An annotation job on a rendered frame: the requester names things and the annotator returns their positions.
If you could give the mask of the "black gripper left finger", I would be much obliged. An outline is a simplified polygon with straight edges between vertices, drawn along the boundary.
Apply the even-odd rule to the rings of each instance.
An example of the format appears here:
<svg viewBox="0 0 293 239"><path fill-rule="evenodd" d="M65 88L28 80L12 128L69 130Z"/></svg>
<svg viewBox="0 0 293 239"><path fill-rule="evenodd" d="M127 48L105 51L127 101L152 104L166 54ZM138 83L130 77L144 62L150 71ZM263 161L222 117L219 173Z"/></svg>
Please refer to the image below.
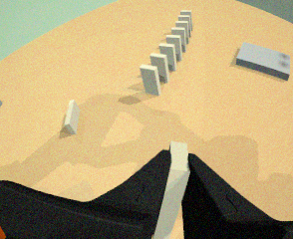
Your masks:
<svg viewBox="0 0 293 239"><path fill-rule="evenodd" d="M67 199L0 180L0 227L20 239L151 239L162 208L170 150L94 200Z"/></svg>

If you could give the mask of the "white domino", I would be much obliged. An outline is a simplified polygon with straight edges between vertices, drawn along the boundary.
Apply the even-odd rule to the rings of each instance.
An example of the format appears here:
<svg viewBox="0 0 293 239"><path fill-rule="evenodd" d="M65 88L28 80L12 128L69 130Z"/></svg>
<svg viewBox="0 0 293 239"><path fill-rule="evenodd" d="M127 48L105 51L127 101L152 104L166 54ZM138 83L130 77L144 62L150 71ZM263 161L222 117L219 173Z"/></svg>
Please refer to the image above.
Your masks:
<svg viewBox="0 0 293 239"><path fill-rule="evenodd" d="M189 15L189 19L190 19L190 31L193 31L193 24L191 24L191 11L185 11L185 9L183 9L183 11L179 11L179 16L187 16Z"/></svg>
<svg viewBox="0 0 293 239"><path fill-rule="evenodd" d="M185 191L190 176L189 163L187 163L187 143L171 140L169 150L171 154L169 178L153 239L170 239L179 206L181 206L183 191Z"/></svg>
<svg viewBox="0 0 293 239"><path fill-rule="evenodd" d="M158 72L156 67L148 67L142 65L140 67L142 71L144 87L148 95L159 96L161 95L161 89L159 88Z"/></svg>
<svg viewBox="0 0 293 239"><path fill-rule="evenodd" d="M185 28L171 28L172 35L179 35L179 39L181 39L182 43L182 51L186 51L186 37L185 37Z"/></svg>
<svg viewBox="0 0 293 239"><path fill-rule="evenodd" d="M177 72L177 63L175 62L174 45L159 44L159 54L166 55L167 68L170 72Z"/></svg>
<svg viewBox="0 0 293 239"><path fill-rule="evenodd" d="M162 83L169 83L169 69L167 68L166 55L156 55L155 53L151 53L149 58L150 66L157 68L158 80Z"/></svg>
<svg viewBox="0 0 293 239"><path fill-rule="evenodd" d="M67 131L71 133L71 135L76 134L76 128L78 128L78 120L80 115L80 109L78 105L76 105L75 100L70 100L67 108L67 119L66 123L64 123L67 127Z"/></svg>
<svg viewBox="0 0 293 239"><path fill-rule="evenodd" d="M175 59L182 61L182 43L179 35L166 35L165 39L168 44L174 45Z"/></svg>
<svg viewBox="0 0 293 239"><path fill-rule="evenodd" d="M178 16L178 21L187 21L187 32L189 32L189 37L190 37L190 19L189 19L189 15L187 15L187 16Z"/></svg>
<svg viewBox="0 0 293 239"><path fill-rule="evenodd" d="M185 28L186 44L189 44L189 32L187 32L187 21L175 21L175 28Z"/></svg>

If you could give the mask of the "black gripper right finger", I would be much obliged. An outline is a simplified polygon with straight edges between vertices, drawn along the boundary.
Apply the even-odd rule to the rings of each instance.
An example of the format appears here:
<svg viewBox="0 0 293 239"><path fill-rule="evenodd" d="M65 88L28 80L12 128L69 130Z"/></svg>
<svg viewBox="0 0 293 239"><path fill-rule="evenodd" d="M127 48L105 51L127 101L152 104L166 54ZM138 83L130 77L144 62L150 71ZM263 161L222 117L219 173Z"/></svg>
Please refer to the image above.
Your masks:
<svg viewBox="0 0 293 239"><path fill-rule="evenodd" d="M203 163L188 154L190 176L183 191L183 239L293 239L293 222L279 222L239 195Z"/></svg>

